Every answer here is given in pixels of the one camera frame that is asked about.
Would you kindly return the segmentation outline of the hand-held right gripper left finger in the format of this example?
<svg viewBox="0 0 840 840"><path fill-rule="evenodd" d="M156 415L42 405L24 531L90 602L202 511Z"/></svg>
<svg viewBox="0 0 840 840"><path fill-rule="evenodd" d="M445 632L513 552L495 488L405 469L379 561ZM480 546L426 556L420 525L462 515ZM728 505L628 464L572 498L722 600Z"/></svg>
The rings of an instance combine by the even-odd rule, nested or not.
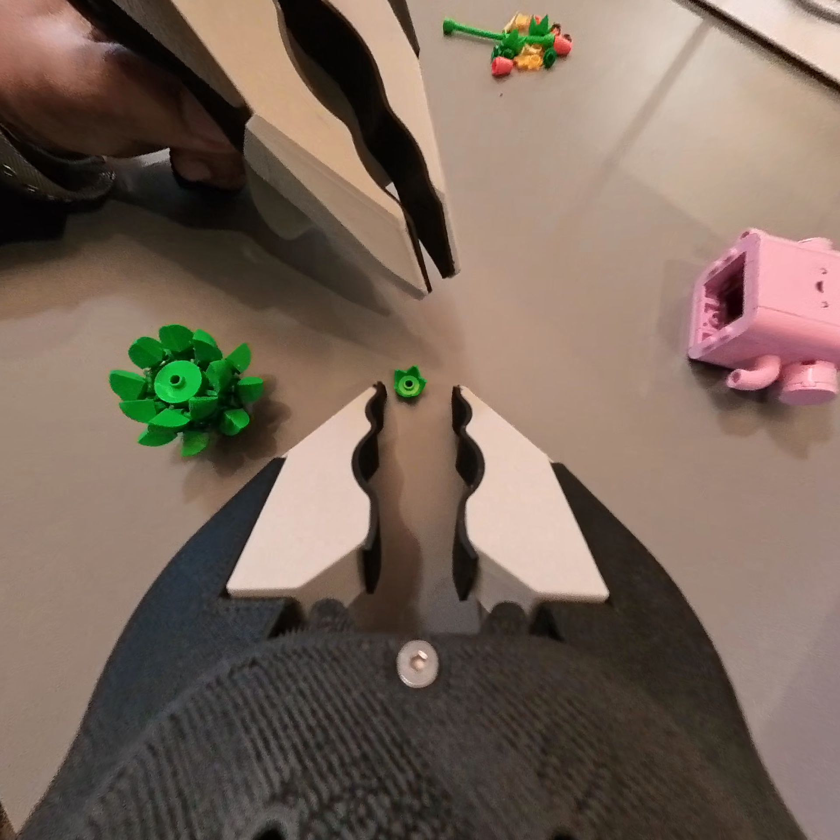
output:
<svg viewBox="0 0 840 840"><path fill-rule="evenodd" d="M371 478L386 391L381 382L283 456L231 573L232 598L355 599L382 573L379 503Z"/></svg>

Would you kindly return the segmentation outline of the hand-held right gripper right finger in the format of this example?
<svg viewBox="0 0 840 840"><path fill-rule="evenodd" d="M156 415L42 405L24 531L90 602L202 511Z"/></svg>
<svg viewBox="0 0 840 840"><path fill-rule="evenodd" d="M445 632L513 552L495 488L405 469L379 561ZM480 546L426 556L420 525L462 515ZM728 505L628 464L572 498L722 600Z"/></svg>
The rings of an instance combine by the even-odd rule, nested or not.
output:
<svg viewBox="0 0 840 840"><path fill-rule="evenodd" d="M458 599L605 603L609 591L554 462L466 386L451 396L464 484L452 559Z"/></svg>

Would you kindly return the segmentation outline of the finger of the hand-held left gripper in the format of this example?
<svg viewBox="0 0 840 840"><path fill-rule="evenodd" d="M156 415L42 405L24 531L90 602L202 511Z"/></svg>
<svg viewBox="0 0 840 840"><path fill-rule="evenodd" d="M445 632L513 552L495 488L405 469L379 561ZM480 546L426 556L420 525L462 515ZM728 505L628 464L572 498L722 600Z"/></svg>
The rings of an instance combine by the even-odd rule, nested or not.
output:
<svg viewBox="0 0 840 840"><path fill-rule="evenodd" d="M255 200L282 229L278 193L348 259L383 270L416 297L427 294L403 210L364 167L350 129L295 66L275 2L142 2L143 26L227 103L246 107L249 173L266 183Z"/></svg>
<svg viewBox="0 0 840 840"><path fill-rule="evenodd" d="M359 142L393 188L424 267L459 271L446 183L406 2L278 2L295 46L337 87Z"/></svg>

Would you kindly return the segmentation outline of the person's left hand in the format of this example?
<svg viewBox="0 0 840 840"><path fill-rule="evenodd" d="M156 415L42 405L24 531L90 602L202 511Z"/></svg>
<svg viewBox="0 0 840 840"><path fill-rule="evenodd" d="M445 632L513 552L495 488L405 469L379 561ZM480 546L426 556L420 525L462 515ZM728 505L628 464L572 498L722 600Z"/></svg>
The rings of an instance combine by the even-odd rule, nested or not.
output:
<svg viewBox="0 0 840 840"><path fill-rule="evenodd" d="M245 163L172 74L100 34L68 2L1 2L2 125L61 156L169 151L187 182L245 185Z"/></svg>

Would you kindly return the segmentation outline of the green toy brick stem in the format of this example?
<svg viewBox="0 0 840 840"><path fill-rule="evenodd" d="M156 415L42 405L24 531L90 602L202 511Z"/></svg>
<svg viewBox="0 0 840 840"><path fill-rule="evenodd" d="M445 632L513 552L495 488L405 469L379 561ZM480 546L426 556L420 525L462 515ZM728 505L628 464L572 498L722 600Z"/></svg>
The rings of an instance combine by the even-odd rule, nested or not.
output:
<svg viewBox="0 0 840 840"><path fill-rule="evenodd" d="M467 24L462 24L451 17L444 17L442 23L443 34L450 35L464 35L471 38L489 40L494 43L500 43L507 34L495 30L478 28Z"/></svg>

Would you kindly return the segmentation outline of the pile of small flower bricks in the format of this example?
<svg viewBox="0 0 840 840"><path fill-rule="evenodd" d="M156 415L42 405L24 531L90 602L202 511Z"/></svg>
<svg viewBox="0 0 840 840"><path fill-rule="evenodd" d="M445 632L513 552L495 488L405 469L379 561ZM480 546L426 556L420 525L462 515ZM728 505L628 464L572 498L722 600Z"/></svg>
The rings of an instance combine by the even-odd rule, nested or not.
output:
<svg viewBox="0 0 840 840"><path fill-rule="evenodd" d="M572 50L572 36L548 16L514 14L491 52L490 73L508 77L514 71L548 70Z"/></svg>

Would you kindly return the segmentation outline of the grey wrist watch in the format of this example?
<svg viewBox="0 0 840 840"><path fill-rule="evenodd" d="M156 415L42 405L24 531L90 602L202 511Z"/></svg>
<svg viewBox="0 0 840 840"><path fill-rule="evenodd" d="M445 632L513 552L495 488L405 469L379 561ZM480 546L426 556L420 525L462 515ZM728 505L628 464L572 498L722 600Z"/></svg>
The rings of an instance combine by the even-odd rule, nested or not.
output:
<svg viewBox="0 0 840 840"><path fill-rule="evenodd" d="M43 203L90 204L109 196L116 174L99 156L60 156L1 126L1 187Z"/></svg>

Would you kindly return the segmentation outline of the pink toy brick pot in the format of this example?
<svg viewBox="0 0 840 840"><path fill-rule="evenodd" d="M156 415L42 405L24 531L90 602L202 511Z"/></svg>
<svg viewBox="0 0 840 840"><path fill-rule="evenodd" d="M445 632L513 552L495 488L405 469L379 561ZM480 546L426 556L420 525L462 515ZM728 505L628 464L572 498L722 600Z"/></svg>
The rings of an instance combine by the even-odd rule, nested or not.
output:
<svg viewBox="0 0 840 840"><path fill-rule="evenodd" d="M829 238L741 232L696 279L686 356L736 392L789 406L838 396L839 252Z"/></svg>

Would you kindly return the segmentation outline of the white book stand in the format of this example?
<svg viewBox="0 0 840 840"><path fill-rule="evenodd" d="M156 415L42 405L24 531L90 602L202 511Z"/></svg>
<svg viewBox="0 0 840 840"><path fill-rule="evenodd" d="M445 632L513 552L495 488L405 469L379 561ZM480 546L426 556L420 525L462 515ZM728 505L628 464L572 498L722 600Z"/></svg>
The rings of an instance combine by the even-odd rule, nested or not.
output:
<svg viewBox="0 0 840 840"><path fill-rule="evenodd" d="M839 85L839 2L693 1L739 35Z"/></svg>

